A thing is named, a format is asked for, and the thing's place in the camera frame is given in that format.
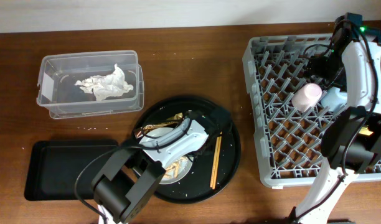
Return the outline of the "blue plastic cup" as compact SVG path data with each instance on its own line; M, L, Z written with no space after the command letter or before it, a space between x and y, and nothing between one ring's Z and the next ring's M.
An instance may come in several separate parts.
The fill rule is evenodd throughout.
M330 112L339 110L347 103L347 93L341 92L340 88L331 87L321 100L324 108L329 108Z

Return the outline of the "pink plastic cup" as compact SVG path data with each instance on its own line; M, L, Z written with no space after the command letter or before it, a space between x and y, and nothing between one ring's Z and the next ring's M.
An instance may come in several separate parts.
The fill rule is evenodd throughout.
M298 111L305 112L312 108L321 96L321 87L315 83L308 83L294 94L291 102Z

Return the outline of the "grey plate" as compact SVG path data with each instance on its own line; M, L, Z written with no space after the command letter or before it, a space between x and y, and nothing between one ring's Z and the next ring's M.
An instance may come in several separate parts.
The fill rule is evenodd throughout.
M173 128L157 128L150 132L150 136L160 137L171 132L172 130ZM142 144L152 140L152 138L142 137L139 143ZM159 154L157 151L146 151L146 153L151 157L155 154ZM175 161L172 161L172 163L165 164L164 168L166 170L166 173L160 181L160 184L169 185L178 182L179 180L184 178L192 167L192 161L193 156L185 156L185 154L182 154L181 157L177 156L177 159Z

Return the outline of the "food scraps pile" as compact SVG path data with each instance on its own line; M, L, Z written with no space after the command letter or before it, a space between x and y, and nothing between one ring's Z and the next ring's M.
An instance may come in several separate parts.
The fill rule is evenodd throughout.
M182 156L178 160L174 161L171 165L166 167L166 173L164 174L163 182L175 182L183 178L190 171L193 164L193 160L187 156Z

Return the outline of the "white napkin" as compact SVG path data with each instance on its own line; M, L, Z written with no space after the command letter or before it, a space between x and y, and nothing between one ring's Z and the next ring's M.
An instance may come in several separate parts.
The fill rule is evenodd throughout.
M125 80L124 71L116 63L113 73L102 76L94 75L84 80L75 82L84 93L93 94L97 101L109 97L119 97L134 90L134 86Z

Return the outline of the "yellow bowl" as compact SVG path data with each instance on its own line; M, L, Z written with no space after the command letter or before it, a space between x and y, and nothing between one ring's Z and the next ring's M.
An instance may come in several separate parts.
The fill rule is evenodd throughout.
M364 136L370 136L370 135L372 135L373 133L374 133L374 132L371 131L371 130L369 129L368 126L363 126L363 127L361 127L361 129L360 129L360 131L359 131L359 134L364 135Z

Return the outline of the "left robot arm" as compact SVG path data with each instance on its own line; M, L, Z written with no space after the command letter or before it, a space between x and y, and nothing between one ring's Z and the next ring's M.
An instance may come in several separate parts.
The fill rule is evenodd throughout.
M217 107L209 114L190 111L175 128L157 128L133 144L113 150L91 181L105 223L128 223L159 187L166 170L182 157L204 153L231 125L230 113Z

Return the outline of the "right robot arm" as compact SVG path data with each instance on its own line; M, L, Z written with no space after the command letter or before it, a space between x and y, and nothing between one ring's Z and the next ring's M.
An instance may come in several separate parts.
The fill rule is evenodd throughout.
M348 185L381 158L381 30L347 12L336 19L326 48L308 57L306 74L330 83L344 77L347 102L322 137L320 170L290 223L327 223Z

